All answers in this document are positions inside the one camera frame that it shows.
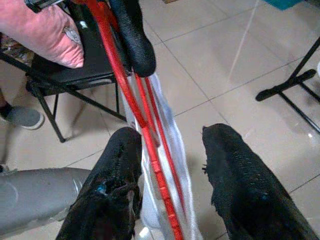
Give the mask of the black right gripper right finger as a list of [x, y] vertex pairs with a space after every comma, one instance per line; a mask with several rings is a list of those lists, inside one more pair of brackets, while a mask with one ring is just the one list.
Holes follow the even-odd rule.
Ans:
[[229, 240], [318, 240], [274, 173], [231, 126], [202, 129], [211, 204]]

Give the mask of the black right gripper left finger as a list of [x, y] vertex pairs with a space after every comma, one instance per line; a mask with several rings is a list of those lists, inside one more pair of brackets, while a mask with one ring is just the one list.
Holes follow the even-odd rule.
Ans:
[[56, 240], [131, 240], [140, 216], [142, 137], [118, 129], [86, 178]]

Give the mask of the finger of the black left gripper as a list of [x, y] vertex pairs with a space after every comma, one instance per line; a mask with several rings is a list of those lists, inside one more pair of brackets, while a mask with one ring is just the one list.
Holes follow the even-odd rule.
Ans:
[[109, 0], [133, 70], [139, 77], [156, 71], [154, 48], [144, 31], [139, 0]]

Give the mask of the red plastic hanger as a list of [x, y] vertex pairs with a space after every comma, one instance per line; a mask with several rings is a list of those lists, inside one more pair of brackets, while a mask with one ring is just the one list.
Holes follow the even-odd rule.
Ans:
[[116, 81], [120, 85], [129, 108], [142, 130], [142, 137], [147, 149], [147, 158], [152, 166], [157, 188], [164, 203], [167, 223], [173, 234], [172, 238], [174, 240], [185, 240], [182, 226], [182, 218], [185, 214], [179, 213], [179, 211], [185, 211], [185, 200], [180, 179], [172, 159], [172, 153], [165, 136], [163, 122], [160, 118], [160, 107], [156, 104], [156, 92], [151, 83], [151, 78], [154, 74], [148, 77], [140, 77], [132, 67], [139, 94], [138, 97], [134, 96], [131, 84], [125, 78], [124, 66], [112, 37], [112, 29], [115, 29], [123, 41], [117, 19], [110, 6], [110, 0], [72, 1], [86, 5], [97, 22], [103, 46], [114, 71]]

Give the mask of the white garment blue print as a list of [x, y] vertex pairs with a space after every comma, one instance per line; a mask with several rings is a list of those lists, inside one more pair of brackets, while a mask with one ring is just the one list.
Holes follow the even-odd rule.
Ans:
[[[131, 73], [126, 79], [131, 84], [134, 96], [138, 97], [139, 92], [135, 74]], [[181, 219], [181, 225], [183, 227], [185, 240], [203, 240], [194, 209], [191, 177], [187, 166], [185, 146], [180, 130], [176, 124], [172, 110], [163, 95], [160, 81], [156, 74], [151, 78], [151, 86], [153, 90], [155, 90], [155, 102], [160, 108], [159, 115], [162, 120], [164, 134], [183, 192], [185, 211], [180, 210], [179, 213], [184, 213], [184, 217]], [[172, 230], [167, 222], [164, 202], [158, 190], [157, 181], [147, 156], [147, 147], [142, 136], [142, 130], [139, 127], [137, 120], [135, 120], [133, 112], [130, 110], [122, 89], [121, 94], [127, 123], [130, 127], [136, 129], [142, 137], [141, 166], [144, 186], [140, 217], [144, 224], [144, 229], [140, 233], [140, 236], [145, 240], [174, 240]]]

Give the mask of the black folding chair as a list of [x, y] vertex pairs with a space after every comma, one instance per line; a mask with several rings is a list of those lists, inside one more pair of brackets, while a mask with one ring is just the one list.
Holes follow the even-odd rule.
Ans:
[[37, 54], [34, 55], [31, 65], [26, 65], [9, 54], [0, 52], [0, 60], [26, 73], [28, 78], [26, 90], [38, 99], [47, 119], [62, 143], [65, 142], [65, 138], [56, 123], [58, 99], [62, 93], [69, 93], [120, 120], [126, 120], [126, 117], [120, 113], [118, 106], [115, 110], [112, 110], [80, 93], [81, 90], [116, 84], [117, 81], [106, 55], [98, 25], [88, 7], [72, 3], [69, 0], [65, 4], [79, 30], [84, 48], [83, 67], [75, 69], [64, 67]]

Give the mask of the pink cushion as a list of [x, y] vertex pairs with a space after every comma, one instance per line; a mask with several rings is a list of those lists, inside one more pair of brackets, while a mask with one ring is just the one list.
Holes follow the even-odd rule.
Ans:
[[57, 5], [35, 13], [24, 0], [0, 0], [0, 33], [51, 62], [72, 69], [84, 65], [78, 28]]

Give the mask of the grey shoe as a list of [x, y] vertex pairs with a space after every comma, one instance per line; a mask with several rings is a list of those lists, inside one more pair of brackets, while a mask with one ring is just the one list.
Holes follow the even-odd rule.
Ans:
[[0, 118], [9, 124], [27, 130], [36, 130], [45, 121], [43, 114], [35, 109], [24, 106], [11, 106], [10, 104], [0, 108]]

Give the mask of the teal floor mat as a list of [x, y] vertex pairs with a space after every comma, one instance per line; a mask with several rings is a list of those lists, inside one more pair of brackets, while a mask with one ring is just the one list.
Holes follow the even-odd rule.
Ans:
[[263, 1], [277, 8], [278, 10], [284, 11], [289, 8], [292, 8], [293, 6], [301, 3], [304, 0], [263, 0]]

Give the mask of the black clothes rack frame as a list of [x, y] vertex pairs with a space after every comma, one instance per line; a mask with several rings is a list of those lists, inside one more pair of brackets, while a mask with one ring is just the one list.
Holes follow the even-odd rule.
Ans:
[[255, 97], [256, 101], [262, 102], [273, 96], [280, 96], [318, 134], [320, 134], [320, 126], [318, 126], [296, 104], [294, 104], [284, 94], [284, 91], [295, 86], [300, 86], [304, 91], [306, 91], [312, 98], [314, 98], [320, 104], [320, 95], [315, 93], [312, 89], [310, 89], [307, 85], [304, 84], [305, 81], [312, 79], [316, 75], [317, 71], [315, 69], [309, 69], [304, 73], [302, 73], [301, 75], [298, 75], [298, 73], [302, 70], [302, 68], [306, 65], [306, 63], [313, 56], [313, 54], [318, 50], [319, 47], [320, 47], [320, 36], [318, 37], [318, 39], [315, 41], [315, 43], [309, 49], [307, 54], [303, 57], [301, 62], [297, 65], [295, 70], [292, 72], [292, 74], [289, 76], [289, 78], [285, 82], [279, 85], [275, 85], [272, 88], [262, 90]]

